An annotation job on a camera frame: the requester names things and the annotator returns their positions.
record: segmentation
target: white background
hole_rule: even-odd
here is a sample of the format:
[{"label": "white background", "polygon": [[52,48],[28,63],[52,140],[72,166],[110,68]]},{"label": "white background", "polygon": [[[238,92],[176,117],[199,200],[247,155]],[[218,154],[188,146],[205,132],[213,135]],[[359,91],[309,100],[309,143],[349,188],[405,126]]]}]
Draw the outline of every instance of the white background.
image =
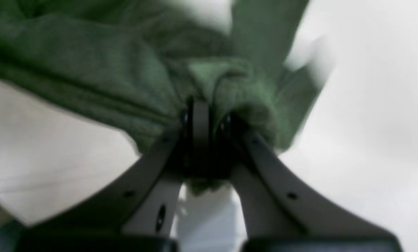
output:
[{"label": "white background", "polygon": [[[229,31],[227,0],[170,0]],[[287,62],[329,79],[281,159],[304,181],[418,252],[418,0],[316,0]],[[26,224],[108,184],[136,160],[123,133],[0,83],[0,203]],[[183,251],[232,251],[244,239],[238,198],[182,196]]]}]

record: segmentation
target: black metal bracket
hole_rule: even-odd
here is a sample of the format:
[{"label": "black metal bracket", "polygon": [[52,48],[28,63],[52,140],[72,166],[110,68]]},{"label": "black metal bracket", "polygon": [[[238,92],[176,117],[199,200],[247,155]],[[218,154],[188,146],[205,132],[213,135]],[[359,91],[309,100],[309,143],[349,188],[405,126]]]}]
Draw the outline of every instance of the black metal bracket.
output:
[{"label": "black metal bracket", "polygon": [[242,251],[401,251],[393,234],[297,178],[236,115],[226,115],[212,135],[209,112],[207,103],[191,102],[137,163],[83,203],[29,229],[17,251],[178,251],[169,234],[189,177],[232,183],[248,234]]}]

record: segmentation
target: hole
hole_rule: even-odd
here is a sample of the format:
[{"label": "hole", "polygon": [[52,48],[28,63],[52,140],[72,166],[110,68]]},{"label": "hole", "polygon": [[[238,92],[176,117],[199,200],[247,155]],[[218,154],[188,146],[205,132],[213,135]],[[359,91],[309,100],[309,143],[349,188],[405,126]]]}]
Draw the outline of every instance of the hole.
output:
[{"label": "hole", "polygon": [[297,201],[297,194],[296,193],[293,193],[293,192],[289,192],[289,193],[287,193],[287,197],[289,198],[289,199],[291,199],[292,201]]},{"label": "hole", "polygon": [[123,193],[123,196],[125,198],[131,198],[132,196],[134,196],[136,192],[134,190],[127,190]]},{"label": "hole", "polygon": [[156,220],[156,233],[159,233],[162,226],[165,222],[165,205],[162,205],[159,209],[159,213],[157,214],[157,220]]}]

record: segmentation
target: white surface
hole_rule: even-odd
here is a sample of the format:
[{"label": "white surface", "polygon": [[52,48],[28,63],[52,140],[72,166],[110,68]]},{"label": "white surface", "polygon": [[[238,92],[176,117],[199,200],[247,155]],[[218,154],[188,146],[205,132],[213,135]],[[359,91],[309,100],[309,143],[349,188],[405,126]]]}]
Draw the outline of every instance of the white surface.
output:
[{"label": "white surface", "polygon": [[[216,16],[209,25],[227,32],[222,2],[192,8],[198,8],[195,16],[204,13],[203,22]],[[418,252],[418,0],[312,1],[292,56],[307,61],[311,45],[319,44],[314,41],[329,49],[327,60],[316,53],[321,69],[331,59],[335,68],[300,138],[281,159],[328,198],[396,233],[406,251]],[[78,202],[134,159],[118,131],[0,84],[0,201],[26,222]],[[174,228],[184,251],[232,251],[244,238],[230,194],[180,203],[188,217],[178,216]],[[211,204],[201,209],[205,198]]]}]

